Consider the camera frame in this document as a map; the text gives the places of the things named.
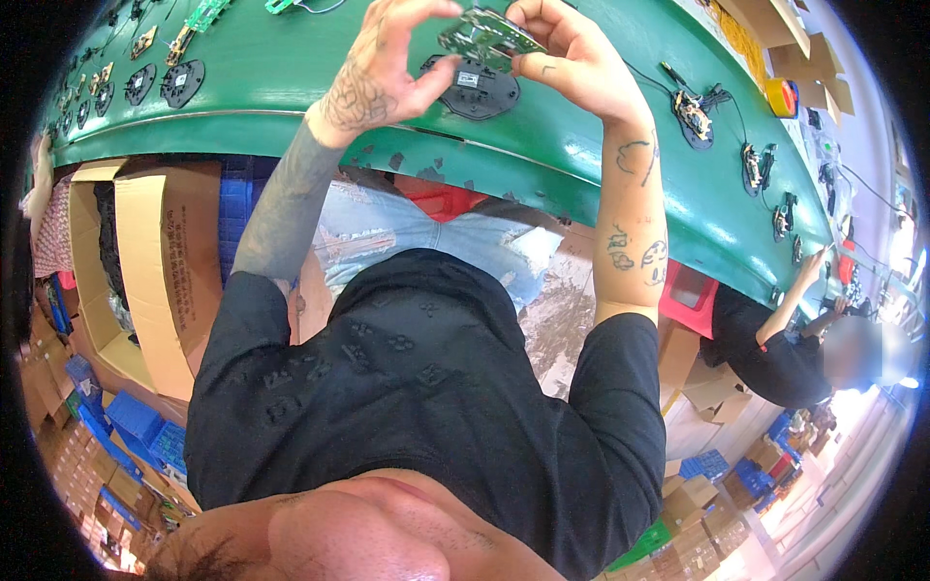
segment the white label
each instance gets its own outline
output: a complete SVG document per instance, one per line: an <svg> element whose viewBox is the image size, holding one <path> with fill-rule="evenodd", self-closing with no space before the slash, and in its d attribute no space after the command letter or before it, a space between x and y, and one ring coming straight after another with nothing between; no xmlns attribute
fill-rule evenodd
<svg viewBox="0 0 930 581"><path fill-rule="evenodd" d="M460 71L458 73L458 80L456 85L470 86L471 88L478 88L478 75L474 73L465 73Z"/></svg>

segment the man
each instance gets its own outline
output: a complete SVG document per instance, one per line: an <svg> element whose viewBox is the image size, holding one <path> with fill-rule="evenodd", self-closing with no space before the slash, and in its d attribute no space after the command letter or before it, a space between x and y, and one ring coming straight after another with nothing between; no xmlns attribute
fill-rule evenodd
<svg viewBox="0 0 930 581"><path fill-rule="evenodd" d="M837 339L840 356L831 362L836 364L830 377L825 377L820 344L824 331L844 317L850 306L848 299L837 297L833 309L817 317L797 337L785 332L804 293L820 277L829 251L827 246L804 260L798 278L775 312L721 284L713 303L713 341L701 339L704 363L716 367L726 361L747 388L789 409L810 407L837 389L867 389L871 381L858 380L866 374L853 371L854 359L870 362L864 355L874 352L868 346L857 345L856 337L852 337L868 336L863 325L857 325L858 331L850 337L840 337L842 342ZM870 326L865 319L861 322Z"/></svg>
<svg viewBox="0 0 930 581"><path fill-rule="evenodd" d="M507 16L550 50L515 72L604 121L597 325L569 402L541 393L501 283L431 249L358 273L327 327L287 345L285 294L343 149L451 85L457 58L415 81L407 45L427 18L460 12L374 2L275 169L190 404L185 461L206 511L166 540L151 578L587 581L658 517L656 131L616 50L568 5L519 0Z"/></svg>

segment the black t-shirt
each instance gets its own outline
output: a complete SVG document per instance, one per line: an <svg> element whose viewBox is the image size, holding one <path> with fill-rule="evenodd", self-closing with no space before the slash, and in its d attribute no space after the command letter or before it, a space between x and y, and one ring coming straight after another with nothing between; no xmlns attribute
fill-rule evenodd
<svg viewBox="0 0 930 581"><path fill-rule="evenodd" d="M413 469L580 581L658 517L658 333L642 315L588 334L569 403L539 389L500 283L434 250L361 272L323 331L288 339L281 291L233 274L188 414L202 508Z"/></svg>
<svg viewBox="0 0 930 581"><path fill-rule="evenodd" d="M759 346L755 334L771 316L764 305L721 284L713 303L713 348L746 387L776 405L803 409L830 397L817 337L792 343L779 331Z"/></svg>

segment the packing tape roll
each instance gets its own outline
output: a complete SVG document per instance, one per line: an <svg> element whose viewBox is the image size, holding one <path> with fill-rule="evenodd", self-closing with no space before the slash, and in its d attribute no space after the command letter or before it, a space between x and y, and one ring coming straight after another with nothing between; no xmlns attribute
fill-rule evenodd
<svg viewBox="0 0 930 581"><path fill-rule="evenodd" d="M798 116L798 87L781 77L765 80L765 96L776 117L795 119Z"/></svg>

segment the ripped jeans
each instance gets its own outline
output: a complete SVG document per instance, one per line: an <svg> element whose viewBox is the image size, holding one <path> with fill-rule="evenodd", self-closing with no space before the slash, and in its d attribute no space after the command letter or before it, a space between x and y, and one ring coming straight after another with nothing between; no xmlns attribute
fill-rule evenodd
<svg viewBox="0 0 930 581"><path fill-rule="evenodd" d="M440 223L387 179L342 167L329 186L313 251L333 298L364 269L411 248L432 248L487 272L507 289L519 312L542 290L543 275L565 228L537 209L488 198Z"/></svg>

